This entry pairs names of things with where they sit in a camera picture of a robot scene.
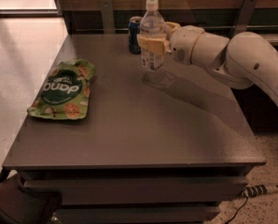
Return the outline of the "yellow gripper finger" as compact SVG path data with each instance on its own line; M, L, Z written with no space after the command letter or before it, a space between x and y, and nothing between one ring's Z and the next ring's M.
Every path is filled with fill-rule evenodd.
M145 37L137 36L138 45L141 49L146 49L157 55L171 53L170 42L165 37Z
M166 21L164 31L167 38L170 38L177 29L180 28L180 24L172 21Z

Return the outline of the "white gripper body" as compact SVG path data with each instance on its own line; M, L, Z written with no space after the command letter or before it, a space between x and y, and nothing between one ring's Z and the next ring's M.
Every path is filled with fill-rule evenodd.
M198 38L204 33L202 28L192 25L183 26L173 32L170 47L174 60L184 65L191 65L193 48Z

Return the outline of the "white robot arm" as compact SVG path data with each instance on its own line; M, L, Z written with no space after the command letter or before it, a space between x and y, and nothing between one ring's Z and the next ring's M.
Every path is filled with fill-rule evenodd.
M167 22L163 35L139 35L141 49L170 53L183 65L196 65L237 90L257 85L278 107L278 51L261 35L241 32L226 38L201 27Z

